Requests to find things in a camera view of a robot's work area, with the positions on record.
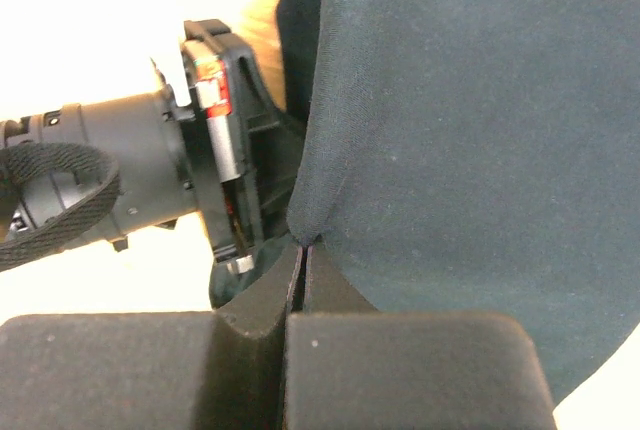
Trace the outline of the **black t shirt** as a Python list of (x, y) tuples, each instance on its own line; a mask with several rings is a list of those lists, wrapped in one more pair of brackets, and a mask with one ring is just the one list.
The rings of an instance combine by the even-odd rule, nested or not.
[(387, 312), (480, 309), (551, 394), (639, 322), (639, 0), (280, 0), (306, 126), (283, 239)]

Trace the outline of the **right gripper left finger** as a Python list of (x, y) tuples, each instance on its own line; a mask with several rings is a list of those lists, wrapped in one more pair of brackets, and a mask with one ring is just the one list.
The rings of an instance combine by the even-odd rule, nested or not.
[(303, 260), (208, 312), (26, 315), (1, 328), (5, 429), (277, 429)]

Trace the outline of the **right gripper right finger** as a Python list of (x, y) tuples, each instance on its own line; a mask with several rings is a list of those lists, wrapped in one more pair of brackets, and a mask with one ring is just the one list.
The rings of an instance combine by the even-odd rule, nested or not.
[(552, 429), (535, 345), (492, 312), (384, 313), (311, 247), (286, 330), (290, 429)]

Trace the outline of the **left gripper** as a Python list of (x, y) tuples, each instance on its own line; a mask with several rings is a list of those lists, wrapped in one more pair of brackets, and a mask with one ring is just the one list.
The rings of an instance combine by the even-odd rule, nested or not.
[(188, 21), (189, 99), (153, 92), (68, 104), (1, 124), (1, 266), (147, 226), (202, 218), (217, 268), (260, 275), (277, 257), (304, 140), (250, 45), (218, 20)]

